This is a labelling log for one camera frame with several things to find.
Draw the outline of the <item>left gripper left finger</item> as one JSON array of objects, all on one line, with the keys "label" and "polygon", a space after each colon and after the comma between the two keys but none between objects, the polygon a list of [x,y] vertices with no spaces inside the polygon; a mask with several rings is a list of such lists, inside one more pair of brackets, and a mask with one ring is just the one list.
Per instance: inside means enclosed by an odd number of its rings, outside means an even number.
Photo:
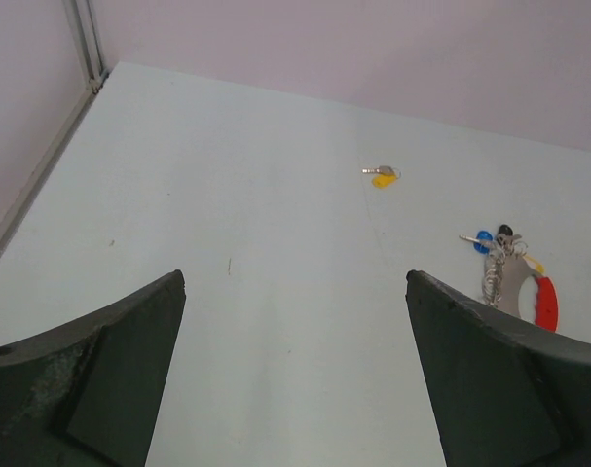
[{"label": "left gripper left finger", "polygon": [[172,271],[0,346],[0,466],[143,466],[185,306]]}]

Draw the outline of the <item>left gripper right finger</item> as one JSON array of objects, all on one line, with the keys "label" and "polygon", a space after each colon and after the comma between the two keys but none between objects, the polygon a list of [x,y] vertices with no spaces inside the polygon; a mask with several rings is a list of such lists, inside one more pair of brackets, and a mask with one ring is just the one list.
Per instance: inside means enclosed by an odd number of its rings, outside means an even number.
[{"label": "left gripper right finger", "polygon": [[591,343],[480,304],[421,270],[406,302],[449,466],[591,466]]}]

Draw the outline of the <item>metal key organizer red handle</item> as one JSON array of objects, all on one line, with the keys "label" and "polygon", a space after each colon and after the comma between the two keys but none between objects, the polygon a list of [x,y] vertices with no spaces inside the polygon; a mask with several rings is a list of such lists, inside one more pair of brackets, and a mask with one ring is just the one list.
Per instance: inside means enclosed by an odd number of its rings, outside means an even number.
[{"label": "metal key organizer red handle", "polygon": [[520,294],[524,284],[532,281],[536,286],[534,298],[534,324],[550,332],[559,325],[559,301],[554,282],[528,264],[524,255],[526,243],[522,236],[498,234],[492,238],[493,248],[486,248],[484,272],[481,281],[482,300],[485,305],[521,318]]}]

